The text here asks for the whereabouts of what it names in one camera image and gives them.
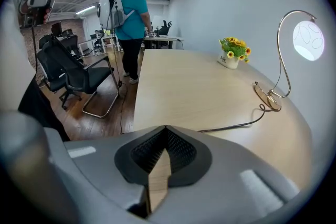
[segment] brick wall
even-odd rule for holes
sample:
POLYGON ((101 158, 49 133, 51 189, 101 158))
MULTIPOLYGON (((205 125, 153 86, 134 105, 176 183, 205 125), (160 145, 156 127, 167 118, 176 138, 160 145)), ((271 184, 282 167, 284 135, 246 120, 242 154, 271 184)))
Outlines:
MULTIPOLYGON (((78 36, 78 42, 85 41, 84 29, 83 29, 83 22, 82 19, 70 19, 70 20, 61 20, 62 23, 62 30, 72 29, 74 35, 78 36)), ((45 25, 34 27, 35 31, 35 41, 36 41, 36 49, 38 49, 38 41, 44 35, 51 34, 51 26, 56 22, 50 22, 45 25)), ((34 54, 34 45, 33 45, 33 37, 32 31, 30 28, 21 29, 21 34, 23 35, 28 51, 28 60, 32 67, 35 68, 35 54, 34 54)), ((41 80, 44 78, 44 74, 41 70, 40 65, 38 64, 37 74, 36 74, 36 81, 40 83, 41 80)))

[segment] desk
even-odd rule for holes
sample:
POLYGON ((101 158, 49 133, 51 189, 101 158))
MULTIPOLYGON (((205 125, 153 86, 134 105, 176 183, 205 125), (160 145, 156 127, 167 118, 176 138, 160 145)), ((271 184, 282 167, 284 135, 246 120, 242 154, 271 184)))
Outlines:
POLYGON ((104 36, 104 37, 102 37, 102 39, 110 39, 112 46, 117 46, 118 51, 121 51, 121 48, 120 48, 120 45, 119 45, 119 42, 118 42, 118 38, 117 38, 116 35, 104 36))
POLYGON ((177 39, 179 39, 180 41, 184 41, 184 39, 182 37, 174 37, 174 36, 160 36, 160 37, 145 37, 144 40, 148 40, 151 42, 153 41, 167 41, 169 42, 169 49, 176 49, 176 41, 177 39))
MULTIPOLYGON (((259 104, 263 102, 254 92, 253 82, 263 82, 270 88, 273 84, 249 64, 241 62, 236 70, 230 70, 216 60, 217 55, 186 50, 146 50, 136 95, 134 130, 156 125, 204 130, 258 118, 262 114, 259 104)), ((288 98, 283 99, 280 112, 266 113, 249 127, 208 135, 246 147, 299 189, 309 183, 311 132, 288 98)), ((163 159, 150 178, 156 185, 155 196, 151 196, 153 204, 162 199, 159 192, 166 191, 169 158, 166 155, 163 159)))
POLYGON ((84 52, 83 52, 83 50, 82 50, 82 47, 81 47, 81 45, 83 45, 83 44, 85 44, 85 43, 88 43, 88 42, 92 42, 92 41, 95 41, 95 40, 97 40, 97 39, 99 39, 100 37, 97 37, 97 38, 92 38, 92 39, 90 39, 90 40, 86 40, 86 41, 84 41, 84 42, 81 42, 81 43, 78 43, 78 47, 79 47, 79 49, 80 49, 80 53, 82 54, 82 55, 84 55, 84 52))

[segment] black pants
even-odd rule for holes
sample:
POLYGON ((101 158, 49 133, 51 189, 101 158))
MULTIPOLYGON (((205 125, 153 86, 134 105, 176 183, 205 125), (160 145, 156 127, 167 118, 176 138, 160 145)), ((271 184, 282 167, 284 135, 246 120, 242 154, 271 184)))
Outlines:
POLYGON ((138 79, 138 54, 141 48, 142 39, 119 39, 119 43, 124 50, 124 55, 122 57, 124 71, 130 73, 132 79, 138 79))
POLYGON ((56 117, 48 98, 42 93, 35 78, 31 81, 23 95, 18 111, 32 116, 43 127, 57 130, 63 141, 70 141, 62 123, 56 117))
POLYGON ((94 42, 93 47, 94 47, 95 49, 99 49, 100 46, 101 46, 101 39, 97 39, 97 40, 94 42))

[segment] wooden floor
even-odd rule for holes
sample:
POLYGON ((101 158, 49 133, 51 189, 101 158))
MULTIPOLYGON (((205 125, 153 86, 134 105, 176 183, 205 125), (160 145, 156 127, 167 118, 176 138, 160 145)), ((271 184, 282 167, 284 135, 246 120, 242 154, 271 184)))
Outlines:
MULTIPOLYGON (((115 68, 114 75, 118 81, 118 73, 116 72, 116 61, 112 48, 107 48, 107 53, 110 59, 111 66, 115 68)), ((115 53, 118 70, 120 74, 120 79, 127 85, 128 92, 125 99, 123 109, 122 109, 122 132, 128 133, 133 131, 133 118, 134 118, 134 108, 135 99, 138 85, 129 84, 129 77, 124 78, 122 76, 123 66, 122 66, 122 55, 123 52, 115 53)), ((93 63, 104 55, 85 57, 84 62, 86 64, 93 63)), ((140 73, 142 64, 143 52, 139 53, 138 59, 138 73, 140 73)), ((97 66, 106 66, 105 61, 97 66)), ((98 119, 96 117, 84 114, 82 112, 82 107, 85 102, 89 99, 90 95, 81 93, 82 100, 78 101, 78 98, 71 95, 66 102, 68 109, 65 111, 61 107, 61 101, 59 96, 65 91, 60 90, 57 93, 50 92, 46 87, 42 87, 43 93, 48 97, 51 102, 51 106, 57 116, 57 118, 63 124, 68 136, 71 140, 88 140, 95 139, 106 136, 115 136, 121 133, 120 127, 120 111, 121 105, 126 93, 126 86, 123 85, 120 89, 120 96, 117 98, 110 114, 105 119, 98 119)), ((116 96, 116 89, 112 81, 112 77, 109 76, 101 85, 98 87, 98 94, 93 98, 90 105, 87 106, 87 110, 94 114, 104 114, 110 106, 113 98, 116 96)))

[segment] lamp base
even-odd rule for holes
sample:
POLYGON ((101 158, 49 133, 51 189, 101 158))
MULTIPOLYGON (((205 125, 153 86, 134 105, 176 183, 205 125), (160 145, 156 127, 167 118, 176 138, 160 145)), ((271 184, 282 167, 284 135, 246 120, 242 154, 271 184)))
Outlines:
POLYGON ((260 97, 260 99, 263 100, 267 106, 269 106, 271 109, 280 111, 281 110, 281 99, 278 98, 275 95, 268 96, 268 91, 264 91, 263 89, 266 89, 266 87, 262 87, 258 82, 255 82, 256 85, 254 86, 254 90, 256 91, 257 95, 260 97))

